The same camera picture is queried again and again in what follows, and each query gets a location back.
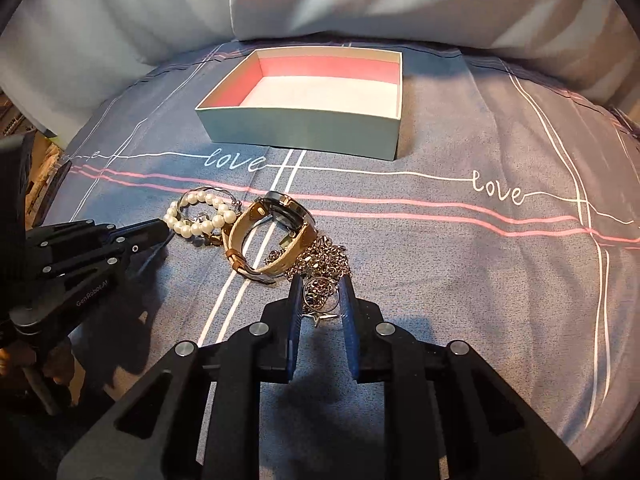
pearl bracelet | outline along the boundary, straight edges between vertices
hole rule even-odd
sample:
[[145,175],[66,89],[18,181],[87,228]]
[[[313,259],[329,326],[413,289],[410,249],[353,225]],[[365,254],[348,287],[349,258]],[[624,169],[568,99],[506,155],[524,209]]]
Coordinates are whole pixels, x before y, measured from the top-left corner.
[[[229,196],[231,198],[230,206],[219,196],[207,192],[210,190]],[[199,213],[193,218],[188,218],[186,209],[197,203],[207,203],[213,206],[216,209],[216,214],[213,218],[209,218],[206,213]],[[216,243],[216,238],[220,237],[220,230],[236,221],[240,215],[240,206],[241,202],[236,200],[228,190],[222,187],[201,186],[188,190],[178,200],[171,202],[162,220],[169,226],[169,229],[173,229],[183,238],[202,236],[206,241],[219,245]]]

patterned cloth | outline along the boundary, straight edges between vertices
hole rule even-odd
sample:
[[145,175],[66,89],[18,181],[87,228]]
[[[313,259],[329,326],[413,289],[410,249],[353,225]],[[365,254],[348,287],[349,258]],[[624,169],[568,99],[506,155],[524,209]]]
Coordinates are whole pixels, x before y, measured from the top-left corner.
[[[640,162],[607,111],[495,57],[401,50],[393,162],[212,144],[195,106],[257,46],[183,54],[105,102],[74,139],[47,223],[161,217],[214,184],[286,192],[348,247],[356,293],[418,339],[468,341],[585,461],[638,405]],[[277,232],[261,226],[248,259]],[[74,333],[96,384],[126,390],[176,341],[211,344],[257,320],[288,283],[231,272],[219,248],[175,237],[166,257]],[[340,322],[303,324],[288,386],[262,386],[263,477],[383,475],[383,389],[356,386]]]

blue gripper pad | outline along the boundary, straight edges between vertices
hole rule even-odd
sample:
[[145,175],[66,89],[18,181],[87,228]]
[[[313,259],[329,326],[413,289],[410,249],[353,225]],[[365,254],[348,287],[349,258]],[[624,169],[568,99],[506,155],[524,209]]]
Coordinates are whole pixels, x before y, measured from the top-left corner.
[[356,330],[354,309],[358,300],[353,292],[351,280],[347,282],[345,276],[338,282],[338,288],[340,290],[340,318],[342,319],[347,362],[351,377],[357,381],[360,375],[360,336]]
[[300,276],[294,276],[291,286],[289,287],[289,297],[287,299],[293,306],[291,309],[289,335],[287,337],[287,376],[289,381],[293,379],[293,372],[296,371],[296,364],[298,362],[300,325],[302,324],[302,293],[302,278]]

watch face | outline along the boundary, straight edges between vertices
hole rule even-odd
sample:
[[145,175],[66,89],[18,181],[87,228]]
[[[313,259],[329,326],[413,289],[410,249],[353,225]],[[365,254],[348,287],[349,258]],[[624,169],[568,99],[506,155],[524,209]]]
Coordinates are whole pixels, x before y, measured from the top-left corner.
[[305,221],[312,226],[315,225],[314,218],[309,211],[287,195],[270,191],[262,200],[269,207],[271,217],[276,222],[296,233],[302,229]]

rectangular box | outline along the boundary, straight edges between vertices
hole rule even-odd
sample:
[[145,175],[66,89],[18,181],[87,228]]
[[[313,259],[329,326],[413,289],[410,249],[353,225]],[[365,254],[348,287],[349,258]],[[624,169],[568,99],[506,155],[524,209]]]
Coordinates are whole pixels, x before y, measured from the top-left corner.
[[402,54],[346,46],[254,50],[198,104],[214,142],[394,160]]

